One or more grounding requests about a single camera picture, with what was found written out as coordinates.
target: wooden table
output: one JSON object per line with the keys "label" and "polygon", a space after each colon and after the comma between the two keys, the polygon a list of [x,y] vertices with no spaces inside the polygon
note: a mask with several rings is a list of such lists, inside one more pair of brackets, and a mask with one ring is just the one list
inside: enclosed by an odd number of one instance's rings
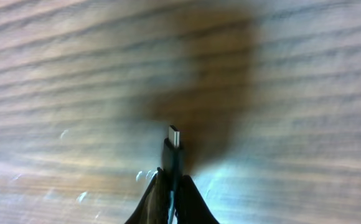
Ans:
{"label": "wooden table", "polygon": [[123,223],[170,123],[221,223],[361,223],[361,1],[0,0],[0,224]]}

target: brown wood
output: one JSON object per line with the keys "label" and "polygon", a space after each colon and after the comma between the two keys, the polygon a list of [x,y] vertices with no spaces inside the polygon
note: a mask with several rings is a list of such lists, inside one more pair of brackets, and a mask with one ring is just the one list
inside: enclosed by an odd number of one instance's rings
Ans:
{"label": "brown wood", "polygon": [[221,223],[361,223],[361,1],[0,1],[0,223],[123,223],[169,123]]}

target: silver metal tip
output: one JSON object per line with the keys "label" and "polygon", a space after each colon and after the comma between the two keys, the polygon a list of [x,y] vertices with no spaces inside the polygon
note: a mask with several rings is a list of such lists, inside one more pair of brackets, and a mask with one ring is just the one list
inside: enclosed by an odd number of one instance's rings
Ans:
{"label": "silver metal tip", "polygon": [[174,146],[174,148],[179,147],[181,133],[178,131],[175,126],[170,125],[168,128],[168,139],[171,142],[171,144]]}

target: blurry background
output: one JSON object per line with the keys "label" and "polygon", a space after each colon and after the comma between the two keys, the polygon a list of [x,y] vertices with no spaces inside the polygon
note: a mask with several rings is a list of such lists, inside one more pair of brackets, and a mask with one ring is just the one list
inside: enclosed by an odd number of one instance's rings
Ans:
{"label": "blurry background", "polygon": [[361,223],[361,1],[0,0],[0,223],[123,223],[170,123],[220,223]]}

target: metal tip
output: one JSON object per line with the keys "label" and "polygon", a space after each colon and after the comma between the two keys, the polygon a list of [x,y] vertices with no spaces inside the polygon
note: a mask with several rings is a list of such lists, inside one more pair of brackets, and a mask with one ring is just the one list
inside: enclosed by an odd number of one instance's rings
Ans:
{"label": "metal tip", "polygon": [[179,147],[180,135],[181,135],[181,133],[178,131],[177,128],[175,128],[175,126],[173,126],[173,125],[169,126],[168,139],[171,142],[171,144],[174,146],[174,148]]}

